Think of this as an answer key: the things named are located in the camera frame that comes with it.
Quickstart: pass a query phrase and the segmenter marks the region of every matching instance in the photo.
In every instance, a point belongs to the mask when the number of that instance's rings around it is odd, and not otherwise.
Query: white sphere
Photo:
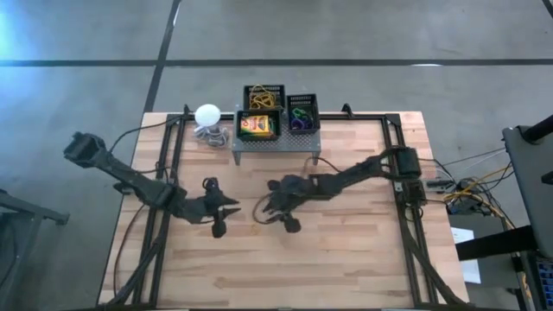
[[[213,126],[221,119],[221,110],[216,105],[200,106],[194,114],[194,120],[199,126]]]

